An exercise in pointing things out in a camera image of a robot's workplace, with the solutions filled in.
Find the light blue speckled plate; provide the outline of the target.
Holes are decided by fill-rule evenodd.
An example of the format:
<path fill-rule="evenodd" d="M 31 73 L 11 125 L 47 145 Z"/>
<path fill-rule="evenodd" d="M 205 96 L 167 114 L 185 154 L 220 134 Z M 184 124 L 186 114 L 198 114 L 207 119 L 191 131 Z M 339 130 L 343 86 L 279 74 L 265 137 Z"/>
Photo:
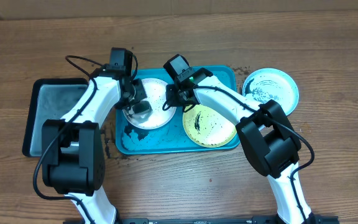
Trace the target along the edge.
<path fill-rule="evenodd" d="M 252 72 L 243 84 L 242 95 L 261 103 L 274 100 L 286 115 L 295 110 L 300 99 L 294 79 L 276 68 L 261 68 Z"/>

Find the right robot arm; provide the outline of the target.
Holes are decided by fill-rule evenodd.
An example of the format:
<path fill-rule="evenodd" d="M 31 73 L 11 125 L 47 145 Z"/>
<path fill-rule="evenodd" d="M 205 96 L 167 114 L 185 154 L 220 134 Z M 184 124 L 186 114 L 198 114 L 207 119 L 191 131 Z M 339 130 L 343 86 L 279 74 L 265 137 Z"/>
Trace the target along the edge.
<path fill-rule="evenodd" d="M 173 80 L 163 109 L 203 105 L 230 121 L 239 136 L 249 164 L 268 178 L 277 203 L 280 223 L 311 223 L 298 177 L 298 151 L 306 140 L 293 130 L 282 107 L 248 100 L 222 84 L 205 68 L 166 68 Z"/>

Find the white speckled plate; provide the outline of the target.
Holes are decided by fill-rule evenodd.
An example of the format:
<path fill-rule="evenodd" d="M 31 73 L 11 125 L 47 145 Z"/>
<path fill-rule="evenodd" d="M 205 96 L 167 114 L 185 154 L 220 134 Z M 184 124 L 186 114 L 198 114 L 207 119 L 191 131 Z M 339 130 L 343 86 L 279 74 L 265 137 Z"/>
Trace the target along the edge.
<path fill-rule="evenodd" d="M 157 78 L 141 79 L 145 92 L 146 99 L 151 104 L 152 112 L 145 116 L 133 115 L 132 109 L 130 111 L 123 109 L 125 118 L 137 128 L 140 129 L 156 129 L 167 124 L 175 114 L 176 108 L 170 108 L 164 111 L 163 104 L 166 101 L 166 86 L 167 82 Z"/>

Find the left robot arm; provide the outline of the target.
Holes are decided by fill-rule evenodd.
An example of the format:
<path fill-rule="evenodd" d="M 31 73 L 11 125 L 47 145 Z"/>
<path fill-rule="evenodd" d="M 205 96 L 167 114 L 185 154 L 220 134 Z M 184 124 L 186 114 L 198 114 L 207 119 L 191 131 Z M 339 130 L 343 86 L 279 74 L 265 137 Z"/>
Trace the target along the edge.
<path fill-rule="evenodd" d="M 84 223 L 116 223 L 117 211 L 102 187 L 105 173 L 100 127 L 111 108 L 145 121 L 152 112 L 131 65 L 105 64 L 89 76 L 79 102 L 42 126 L 42 155 L 33 188 L 47 200 L 70 200 Z"/>

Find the green sponge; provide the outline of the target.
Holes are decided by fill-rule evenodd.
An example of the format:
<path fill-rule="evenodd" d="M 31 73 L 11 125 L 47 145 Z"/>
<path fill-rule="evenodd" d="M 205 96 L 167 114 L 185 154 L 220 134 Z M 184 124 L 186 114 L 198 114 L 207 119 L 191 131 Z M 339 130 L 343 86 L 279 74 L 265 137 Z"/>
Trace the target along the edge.
<path fill-rule="evenodd" d="M 132 106 L 133 115 L 145 116 L 152 112 L 151 104 L 148 101 L 140 101 Z"/>

